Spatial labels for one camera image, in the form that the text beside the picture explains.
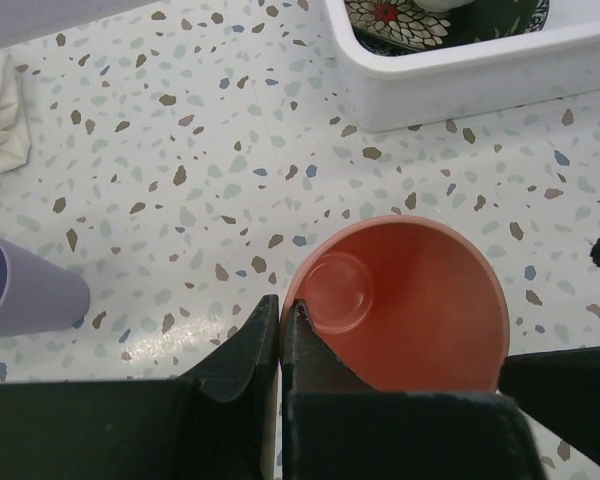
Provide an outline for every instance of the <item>white cloth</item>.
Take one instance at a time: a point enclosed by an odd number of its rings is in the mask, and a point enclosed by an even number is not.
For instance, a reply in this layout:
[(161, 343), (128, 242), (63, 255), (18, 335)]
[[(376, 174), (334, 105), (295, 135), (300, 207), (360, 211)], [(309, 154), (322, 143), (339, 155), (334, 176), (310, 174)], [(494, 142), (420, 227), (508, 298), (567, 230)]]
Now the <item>white cloth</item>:
[(0, 172), (27, 163), (30, 147), (13, 59), (0, 50)]

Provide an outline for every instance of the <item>terrazzo countertop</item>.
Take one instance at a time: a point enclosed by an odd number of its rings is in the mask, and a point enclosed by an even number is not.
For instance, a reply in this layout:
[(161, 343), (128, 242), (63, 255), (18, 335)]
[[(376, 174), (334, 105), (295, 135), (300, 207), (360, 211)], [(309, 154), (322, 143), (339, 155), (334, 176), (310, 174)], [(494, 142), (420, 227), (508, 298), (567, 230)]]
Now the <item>terrazzo countertop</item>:
[[(0, 235), (79, 272), (93, 303), (73, 329), (0, 339), (0, 381), (177, 375), (376, 215), (485, 253), (511, 353), (600, 345), (600, 92), (371, 135), (318, 7), (161, 2), (11, 48), (33, 147), (0, 175)], [(600, 479), (535, 431), (552, 479)]]

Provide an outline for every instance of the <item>lavender cylinder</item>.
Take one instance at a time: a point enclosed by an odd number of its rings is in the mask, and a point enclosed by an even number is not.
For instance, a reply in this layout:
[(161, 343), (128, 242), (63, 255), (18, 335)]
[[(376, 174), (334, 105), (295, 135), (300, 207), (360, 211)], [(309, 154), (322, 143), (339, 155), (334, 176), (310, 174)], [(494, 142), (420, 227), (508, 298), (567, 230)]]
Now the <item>lavender cylinder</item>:
[(90, 298), (76, 273), (0, 238), (0, 337), (69, 328)]

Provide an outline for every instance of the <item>white container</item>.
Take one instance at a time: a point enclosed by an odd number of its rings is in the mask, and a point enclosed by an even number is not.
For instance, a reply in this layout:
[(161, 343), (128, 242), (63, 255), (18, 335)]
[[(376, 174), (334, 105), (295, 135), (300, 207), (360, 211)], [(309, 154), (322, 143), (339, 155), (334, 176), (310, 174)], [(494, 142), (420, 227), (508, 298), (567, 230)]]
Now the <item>white container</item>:
[(551, 0), (536, 33), (382, 57), (356, 40), (343, 0), (324, 0), (351, 113), (392, 130), (600, 89), (600, 0)]

